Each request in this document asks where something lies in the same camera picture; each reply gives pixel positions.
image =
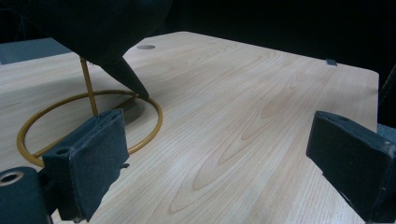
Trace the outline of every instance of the wood grain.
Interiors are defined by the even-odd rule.
[[[375,131],[375,72],[185,32],[139,45],[155,49],[133,47],[125,58],[162,106],[163,127],[130,157],[92,223],[363,223],[305,149],[316,110]],[[98,66],[89,69],[96,91],[125,89]],[[22,124],[85,87],[74,53],[2,65],[0,73],[6,170],[30,165],[15,147]],[[99,109],[121,98],[102,97]],[[70,132],[90,113],[87,99],[51,112],[29,132],[28,147]],[[129,145],[157,119],[142,101],[125,116]]]

